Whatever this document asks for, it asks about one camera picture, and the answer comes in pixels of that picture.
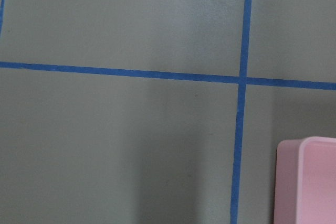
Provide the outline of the pink plastic bin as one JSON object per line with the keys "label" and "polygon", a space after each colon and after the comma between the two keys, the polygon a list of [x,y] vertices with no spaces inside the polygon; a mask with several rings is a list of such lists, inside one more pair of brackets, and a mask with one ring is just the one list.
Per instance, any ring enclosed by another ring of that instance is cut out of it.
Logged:
{"label": "pink plastic bin", "polygon": [[278,144],[274,223],[335,223],[334,138]]}

